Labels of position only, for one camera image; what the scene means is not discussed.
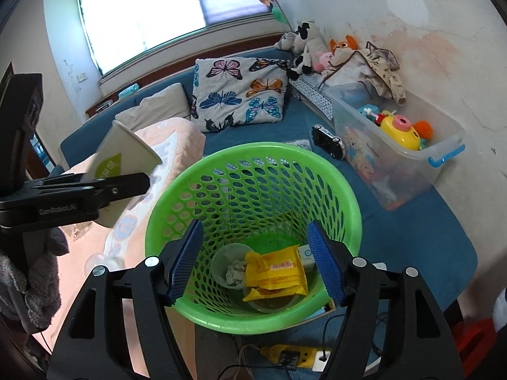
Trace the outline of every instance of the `basket rim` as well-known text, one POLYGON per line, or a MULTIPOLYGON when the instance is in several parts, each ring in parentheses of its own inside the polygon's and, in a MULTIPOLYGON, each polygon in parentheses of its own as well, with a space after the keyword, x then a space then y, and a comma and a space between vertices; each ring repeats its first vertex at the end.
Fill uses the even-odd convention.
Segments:
MULTIPOLYGON (((202 173, 202 168, 208 167, 214 161, 222 161, 222 158, 224 156, 228 156, 230 154, 234 155, 239 152, 243 153, 247 150, 272 150, 273 147, 290 151, 292 154, 299 154, 303 157, 303 159, 306 160, 310 158, 312 160, 312 167, 319 168, 319 171, 321 173, 326 173, 327 183, 333 182, 335 184, 339 184, 341 192, 345 196, 345 201, 341 202, 340 204, 342 206, 342 210, 347 213, 346 222, 353 226, 351 227, 351 230, 349 230, 347 242, 348 246, 350 246, 349 250, 351 251, 352 255, 357 256, 359 253, 359 246, 361 244, 363 232, 361 212, 359 210, 356 196, 343 174, 338 170, 337 167, 333 166, 330 162, 312 151, 305 150, 301 147, 276 142, 248 143, 226 148, 205 158, 202 158, 187 168, 183 173, 181 173, 160 196, 159 200, 153 208, 153 211, 151 212, 145 235, 145 255, 152 256, 158 255, 160 253, 160 250, 156 248, 153 243, 160 240, 160 235, 156 231, 156 213, 162 209, 162 207, 165 208, 165 201, 171 198, 174 190, 179 190, 182 186, 189 186, 189 182, 187 181, 189 175, 193 175, 196 172, 197 174, 202 173)), ((325 305, 329 299, 330 298, 326 292, 324 283, 319 276, 314 290, 308 296, 306 296, 302 301, 290 307, 289 309, 286 309, 283 312, 277 314, 237 316, 236 318, 232 318, 225 314, 212 313, 207 310, 204 311, 202 309, 195 308, 193 301, 186 297, 178 299, 174 305, 174 308, 181 315, 191 320, 192 322, 210 328, 212 330, 231 334, 249 335, 282 330, 285 327, 300 323, 303 319, 315 313, 319 308, 325 305), (248 322, 255 322, 258 324, 248 324, 248 322)))

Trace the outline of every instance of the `sofa backrest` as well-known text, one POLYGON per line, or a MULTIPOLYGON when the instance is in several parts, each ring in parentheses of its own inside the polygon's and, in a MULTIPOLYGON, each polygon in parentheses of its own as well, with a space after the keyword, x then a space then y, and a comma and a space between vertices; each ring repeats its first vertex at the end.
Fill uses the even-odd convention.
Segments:
MULTIPOLYGON (((266 58, 289 60, 292 58, 290 53, 286 53, 274 48, 264 48, 250 53, 238 54, 241 57, 248 58, 266 58)), ((163 90, 175 83, 181 83, 189 101, 192 103, 192 91, 194 89, 194 70, 187 70, 175 75, 166 77, 154 82, 131 96, 116 102, 113 106, 102 111, 95 117, 88 120, 82 127, 68 136, 60 145, 65 160, 69 167, 86 160, 95 151, 111 128, 112 122, 118 113, 124 110, 138 106, 145 97, 163 90)))

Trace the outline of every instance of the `green leaf logo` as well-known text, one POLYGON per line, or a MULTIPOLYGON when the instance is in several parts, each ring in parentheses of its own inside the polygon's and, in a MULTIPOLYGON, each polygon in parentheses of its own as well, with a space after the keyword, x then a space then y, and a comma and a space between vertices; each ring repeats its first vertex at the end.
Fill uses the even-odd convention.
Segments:
POLYGON ((95 171, 95 178, 115 177, 121 174, 122 154, 114 155, 100 163, 95 171))

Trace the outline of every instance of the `yellow snack package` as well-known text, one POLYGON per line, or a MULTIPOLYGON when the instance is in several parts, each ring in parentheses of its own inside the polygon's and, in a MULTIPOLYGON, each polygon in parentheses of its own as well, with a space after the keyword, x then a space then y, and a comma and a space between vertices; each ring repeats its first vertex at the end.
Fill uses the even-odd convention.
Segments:
POLYGON ((298 246, 264 255, 250 251, 245 256, 245 261, 245 286, 253 289, 243 301, 293 294, 308 295, 308 283, 298 255, 298 246))

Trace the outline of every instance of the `basket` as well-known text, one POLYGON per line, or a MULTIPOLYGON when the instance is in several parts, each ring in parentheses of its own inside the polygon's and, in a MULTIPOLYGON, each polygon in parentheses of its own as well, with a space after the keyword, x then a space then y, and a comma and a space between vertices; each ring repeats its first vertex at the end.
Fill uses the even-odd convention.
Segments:
POLYGON ((303 321, 329 300, 317 271, 309 295, 276 314, 242 301, 241 290, 220 287, 210 260, 225 244, 243 243, 265 254, 306 244, 306 227, 320 220, 331 239, 359 252, 359 206, 342 174, 322 157, 282 143, 252 143, 210 155, 184 171, 158 200, 146 230, 146 256, 180 238, 193 218, 204 243, 186 292, 175 309, 196 324, 231 334, 260 334, 303 321))

